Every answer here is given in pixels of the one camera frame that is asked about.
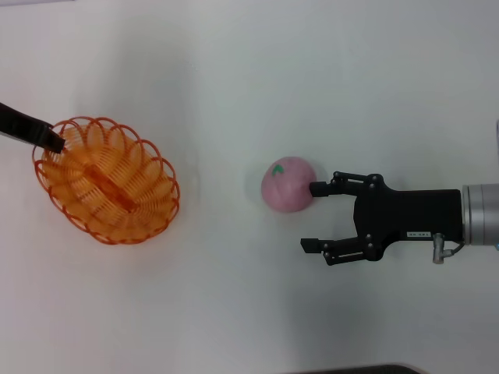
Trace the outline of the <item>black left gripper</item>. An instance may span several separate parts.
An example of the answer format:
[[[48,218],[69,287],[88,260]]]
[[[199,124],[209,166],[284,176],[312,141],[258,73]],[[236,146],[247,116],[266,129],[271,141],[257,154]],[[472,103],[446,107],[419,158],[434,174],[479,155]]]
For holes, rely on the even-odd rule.
[[[61,153],[65,140],[52,130],[47,122],[25,115],[5,104],[0,104],[1,134],[25,143],[39,146],[52,153]]]

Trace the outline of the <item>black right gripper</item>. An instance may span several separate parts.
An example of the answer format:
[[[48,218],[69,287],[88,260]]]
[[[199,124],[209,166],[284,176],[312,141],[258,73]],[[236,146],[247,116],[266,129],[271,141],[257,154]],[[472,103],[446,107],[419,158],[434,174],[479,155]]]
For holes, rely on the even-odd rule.
[[[311,182],[309,190],[312,197],[356,198],[357,237],[300,240],[305,253],[321,254],[328,266],[379,260],[395,242],[431,241],[435,260],[453,256],[463,247],[462,195],[457,189],[398,191],[378,174],[336,171],[329,182]]]

